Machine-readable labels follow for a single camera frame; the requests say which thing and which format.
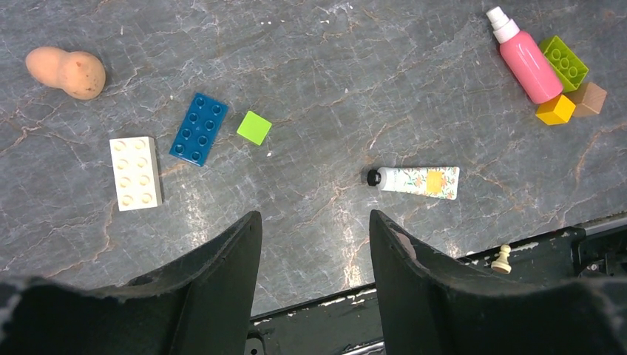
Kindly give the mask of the blue block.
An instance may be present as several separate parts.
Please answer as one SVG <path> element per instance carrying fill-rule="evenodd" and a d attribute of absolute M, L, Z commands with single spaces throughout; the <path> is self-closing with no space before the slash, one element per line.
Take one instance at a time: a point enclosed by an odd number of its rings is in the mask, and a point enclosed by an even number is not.
<path fill-rule="evenodd" d="M 180 124 L 169 154 L 204 166 L 228 106 L 201 93 L 196 93 Z"/>

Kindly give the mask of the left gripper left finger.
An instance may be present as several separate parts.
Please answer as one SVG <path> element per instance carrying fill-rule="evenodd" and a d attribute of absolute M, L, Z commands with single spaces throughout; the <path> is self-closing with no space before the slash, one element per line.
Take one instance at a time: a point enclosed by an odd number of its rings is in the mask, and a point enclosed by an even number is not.
<path fill-rule="evenodd" d="M 249 212 L 214 239 L 128 283 L 82 289 L 1 279 L 3 354 L 243 354 L 262 221 Z"/>

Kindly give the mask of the white cream tube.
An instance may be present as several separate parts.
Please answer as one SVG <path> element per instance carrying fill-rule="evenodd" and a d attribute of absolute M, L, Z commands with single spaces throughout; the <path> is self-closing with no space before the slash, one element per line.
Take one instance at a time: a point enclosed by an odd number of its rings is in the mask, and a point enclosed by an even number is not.
<path fill-rule="evenodd" d="M 367 184 L 385 192 L 401 192 L 446 200 L 455 200 L 460 168 L 440 167 L 380 167 L 367 173 Z"/>

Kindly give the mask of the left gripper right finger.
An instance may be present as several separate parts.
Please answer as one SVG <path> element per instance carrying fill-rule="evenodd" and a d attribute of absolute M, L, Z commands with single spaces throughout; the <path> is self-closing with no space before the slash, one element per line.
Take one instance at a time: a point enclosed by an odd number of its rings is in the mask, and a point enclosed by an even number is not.
<path fill-rule="evenodd" d="M 379 210 L 370 253 L 388 354 L 624 354 L 626 279 L 550 287 L 467 266 Z"/>

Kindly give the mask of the cream wooden block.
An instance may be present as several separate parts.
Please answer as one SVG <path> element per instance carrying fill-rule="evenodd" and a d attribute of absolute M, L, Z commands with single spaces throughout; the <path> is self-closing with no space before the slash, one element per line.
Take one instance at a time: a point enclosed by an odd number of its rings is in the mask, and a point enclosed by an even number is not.
<path fill-rule="evenodd" d="M 121 212 L 162 204 L 155 140 L 148 136 L 109 141 L 115 191 Z"/>

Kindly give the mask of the pink bottle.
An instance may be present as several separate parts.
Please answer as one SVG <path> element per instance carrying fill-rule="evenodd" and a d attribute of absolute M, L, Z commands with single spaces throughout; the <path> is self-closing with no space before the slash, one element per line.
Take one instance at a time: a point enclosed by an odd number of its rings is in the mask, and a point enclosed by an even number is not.
<path fill-rule="evenodd" d="M 499 52 L 534 104 L 557 97 L 563 85 L 530 34 L 520 29 L 499 6 L 486 12 Z"/>

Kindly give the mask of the beige makeup sponge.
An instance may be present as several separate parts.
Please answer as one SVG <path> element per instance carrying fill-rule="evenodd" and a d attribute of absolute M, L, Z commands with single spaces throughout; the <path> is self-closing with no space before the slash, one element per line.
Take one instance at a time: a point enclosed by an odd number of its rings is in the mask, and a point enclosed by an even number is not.
<path fill-rule="evenodd" d="M 101 60 L 84 52 L 67 52 L 57 47 L 38 47 L 25 58 L 27 70 L 47 87 L 62 89 L 79 100 L 100 95 L 106 82 Z"/>

